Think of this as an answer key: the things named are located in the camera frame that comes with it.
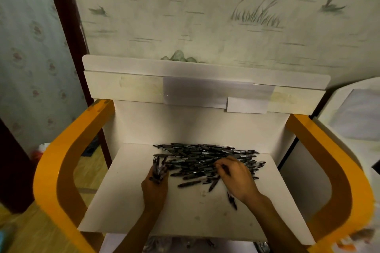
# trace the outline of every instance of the painted grass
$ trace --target painted grass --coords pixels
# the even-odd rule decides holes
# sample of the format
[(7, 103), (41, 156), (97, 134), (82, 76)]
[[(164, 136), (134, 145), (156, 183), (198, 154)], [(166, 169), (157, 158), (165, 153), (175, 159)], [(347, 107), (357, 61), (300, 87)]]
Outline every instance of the painted grass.
[(239, 5), (244, 0), (241, 0), (235, 10), (231, 14), (231, 20), (239, 20), (241, 22), (250, 22), (258, 25), (264, 25), (269, 27), (278, 27), (280, 25), (280, 17), (276, 14), (270, 14), (269, 9), (277, 4), (277, 0), (273, 0), (266, 7), (263, 7), (263, 3), (266, 0), (263, 0), (260, 5), (253, 11), (249, 10), (239, 10)]

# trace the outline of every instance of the wallpaper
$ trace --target wallpaper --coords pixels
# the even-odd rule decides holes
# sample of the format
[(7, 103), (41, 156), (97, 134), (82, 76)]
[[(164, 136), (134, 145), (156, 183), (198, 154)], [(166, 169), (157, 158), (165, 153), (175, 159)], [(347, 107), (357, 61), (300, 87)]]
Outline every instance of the wallpaper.
[(0, 118), (25, 152), (85, 109), (53, 0), (0, 0)]
[(91, 54), (380, 75), (380, 0), (76, 0)]

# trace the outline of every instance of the white paper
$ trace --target white paper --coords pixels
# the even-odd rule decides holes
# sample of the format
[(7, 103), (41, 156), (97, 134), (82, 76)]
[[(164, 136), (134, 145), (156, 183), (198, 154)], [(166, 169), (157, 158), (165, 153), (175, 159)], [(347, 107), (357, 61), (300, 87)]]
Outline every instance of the white paper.
[(265, 114), (268, 109), (268, 103), (269, 99), (260, 100), (229, 97), (227, 112)]
[(380, 92), (354, 89), (330, 121), (346, 138), (380, 141)]
[(163, 87), (167, 105), (224, 109), (228, 97), (268, 102), (274, 90), (272, 85), (178, 77), (164, 77)]

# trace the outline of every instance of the chair frame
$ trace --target chair frame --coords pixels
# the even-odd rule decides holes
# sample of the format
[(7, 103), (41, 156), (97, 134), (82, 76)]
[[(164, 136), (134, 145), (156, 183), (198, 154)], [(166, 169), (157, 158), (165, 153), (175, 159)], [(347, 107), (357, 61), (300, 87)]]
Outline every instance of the chair frame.
[[(114, 114), (112, 100), (96, 100), (50, 144), (35, 173), (36, 203), (82, 253), (97, 253), (104, 237), (78, 230), (87, 206), (75, 187), (74, 169), (84, 149)], [(291, 114), (286, 128), (299, 138), (330, 180), (332, 196), (307, 226), (316, 241), (308, 251), (332, 252), (335, 242), (363, 228), (372, 218), (375, 199), (371, 186), (361, 168), (308, 116)]]

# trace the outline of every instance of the hand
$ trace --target hand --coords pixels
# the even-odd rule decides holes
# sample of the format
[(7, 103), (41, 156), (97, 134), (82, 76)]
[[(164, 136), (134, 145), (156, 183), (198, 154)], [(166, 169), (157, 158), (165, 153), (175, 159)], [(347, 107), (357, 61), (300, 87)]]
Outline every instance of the hand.
[(164, 179), (160, 184), (156, 184), (150, 181), (149, 178), (152, 176), (153, 167), (144, 181), (141, 182), (142, 194), (144, 195), (145, 211), (147, 213), (154, 213), (159, 215), (159, 213), (164, 208), (166, 196), (168, 195), (168, 177), (166, 174)]
[[(229, 174), (222, 165), (228, 167)], [(228, 190), (245, 205), (250, 199), (261, 196), (251, 173), (242, 162), (228, 156), (216, 161), (215, 167)]]

